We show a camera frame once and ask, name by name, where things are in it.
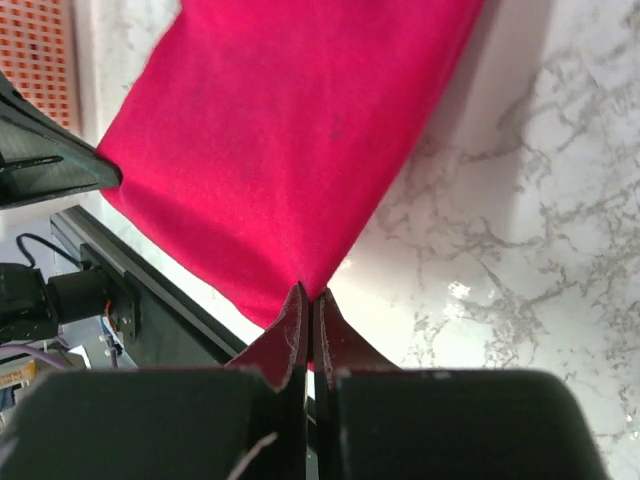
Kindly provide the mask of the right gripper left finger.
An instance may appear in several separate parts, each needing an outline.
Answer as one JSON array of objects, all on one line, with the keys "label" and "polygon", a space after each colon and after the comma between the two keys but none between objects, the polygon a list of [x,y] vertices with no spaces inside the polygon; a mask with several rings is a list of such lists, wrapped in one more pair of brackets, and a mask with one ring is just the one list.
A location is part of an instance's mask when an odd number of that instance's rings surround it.
[{"label": "right gripper left finger", "polygon": [[308,297],[221,367],[67,370],[1,436],[5,479],[302,479]]}]

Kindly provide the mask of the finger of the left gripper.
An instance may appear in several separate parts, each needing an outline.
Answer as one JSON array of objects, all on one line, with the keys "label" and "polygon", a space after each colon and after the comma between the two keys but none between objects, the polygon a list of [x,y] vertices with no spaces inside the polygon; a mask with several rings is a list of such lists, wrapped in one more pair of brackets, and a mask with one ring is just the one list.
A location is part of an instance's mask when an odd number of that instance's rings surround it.
[{"label": "finger of the left gripper", "polygon": [[114,188],[122,173],[1,78],[1,206]]}]

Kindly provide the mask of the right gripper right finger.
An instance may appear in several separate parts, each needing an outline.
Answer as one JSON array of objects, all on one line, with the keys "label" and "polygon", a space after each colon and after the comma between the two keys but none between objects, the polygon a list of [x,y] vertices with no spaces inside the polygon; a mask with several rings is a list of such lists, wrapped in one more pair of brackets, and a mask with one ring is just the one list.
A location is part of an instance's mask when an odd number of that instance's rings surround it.
[{"label": "right gripper right finger", "polygon": [[525,369],[403,370],[342,316],[313,305],[323,479],[603,479],[581,409],[556,376]]}]

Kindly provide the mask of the magenta t shirt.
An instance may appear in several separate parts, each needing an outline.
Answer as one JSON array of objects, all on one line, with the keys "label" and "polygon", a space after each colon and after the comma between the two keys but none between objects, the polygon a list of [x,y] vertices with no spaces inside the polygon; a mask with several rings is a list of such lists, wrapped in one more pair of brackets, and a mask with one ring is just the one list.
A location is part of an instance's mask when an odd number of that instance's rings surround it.
[{"label": "magenta t shirt", "polygon": [[415,147],[478,1],[185,1],[101,140],[104,198],[306,361],[324,289]]}]

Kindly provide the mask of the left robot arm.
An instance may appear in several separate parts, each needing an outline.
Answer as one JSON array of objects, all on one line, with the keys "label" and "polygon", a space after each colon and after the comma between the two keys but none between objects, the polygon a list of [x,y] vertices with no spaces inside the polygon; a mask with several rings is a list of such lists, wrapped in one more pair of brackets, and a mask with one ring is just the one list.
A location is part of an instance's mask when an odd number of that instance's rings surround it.
[{"label": "left robot arm", "polygon": [[[1,210],[117,187],[122,174],[93,147],[56,124],[1,78]],[[46,281],[25,249],[27,234],[16,238],[26,265],[1,265],[1,340],[46,340],[61,324],[100,313],[106,303],[104,280],[48,241],[42,244],[78,271]]]}]

